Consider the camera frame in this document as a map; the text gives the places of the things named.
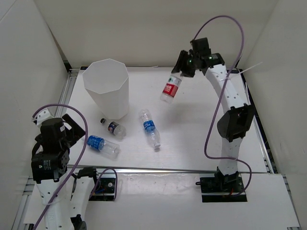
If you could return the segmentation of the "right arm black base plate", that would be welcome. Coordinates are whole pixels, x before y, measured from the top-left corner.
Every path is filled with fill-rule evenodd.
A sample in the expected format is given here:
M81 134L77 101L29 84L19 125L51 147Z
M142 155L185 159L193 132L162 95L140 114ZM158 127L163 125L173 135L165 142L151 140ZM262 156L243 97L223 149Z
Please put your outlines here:
M244 188L241 177L239 177L236 182L224 188L221 188L214 177L201 177L195 185L201 187L203 203L247 202L245 192L239 194Z

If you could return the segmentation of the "Aquafina blue label bottle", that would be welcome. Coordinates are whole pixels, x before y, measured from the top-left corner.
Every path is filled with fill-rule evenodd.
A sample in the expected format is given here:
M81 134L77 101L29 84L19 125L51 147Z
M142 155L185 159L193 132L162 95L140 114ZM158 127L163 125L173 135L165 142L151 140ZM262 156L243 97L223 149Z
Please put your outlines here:
M139 118L142 122L147 141L153 149L159 149L161 146L160 133L157 130L152 115L148 109L142 109L139 112Z

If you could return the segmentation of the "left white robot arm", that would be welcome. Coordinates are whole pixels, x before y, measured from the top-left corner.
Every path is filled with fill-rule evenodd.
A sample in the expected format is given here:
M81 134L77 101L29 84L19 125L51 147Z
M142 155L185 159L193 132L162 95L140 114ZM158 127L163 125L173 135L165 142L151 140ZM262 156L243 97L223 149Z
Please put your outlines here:
M40 128L32 150L33 180L39 190L47 230L85 230L84 220L90 192L101 181L93 167L72 173L68 169L70 148L85 136L85 131L69 115L55 118L48 110L34 118Z

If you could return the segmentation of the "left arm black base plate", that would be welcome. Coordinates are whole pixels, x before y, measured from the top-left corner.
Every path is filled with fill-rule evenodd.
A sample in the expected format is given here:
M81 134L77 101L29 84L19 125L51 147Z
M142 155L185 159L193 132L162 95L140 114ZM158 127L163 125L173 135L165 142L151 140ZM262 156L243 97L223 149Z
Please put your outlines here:
M116 176L114 173L102 175L99 184L95 189L94 194L89 198L89 201L114 201L116 188Z

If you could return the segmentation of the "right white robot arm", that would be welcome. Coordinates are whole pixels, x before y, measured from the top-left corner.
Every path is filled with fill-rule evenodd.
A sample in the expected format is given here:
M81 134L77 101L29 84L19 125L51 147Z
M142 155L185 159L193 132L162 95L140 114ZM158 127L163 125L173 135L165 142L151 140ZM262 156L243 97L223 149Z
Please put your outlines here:
M225 192L238 178L239 149L250 129L255 108L241 99L229 79L222 56L211 52L207 38L192 40L191 46L189 51L180 52L172 73L192 78L197 70L201 71L221 101L224 114L217 122L217 130L222 138L222 151L215 185Z

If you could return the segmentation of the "red label plastic bottle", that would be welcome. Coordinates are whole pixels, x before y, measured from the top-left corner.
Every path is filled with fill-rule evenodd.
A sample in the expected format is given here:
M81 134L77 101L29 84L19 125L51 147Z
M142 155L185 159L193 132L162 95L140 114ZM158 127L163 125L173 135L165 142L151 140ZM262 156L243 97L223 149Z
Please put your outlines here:
M172 103L182 83L182 79L183 77L181 77L180 73L172 73L165 84L160 99L169 104Z

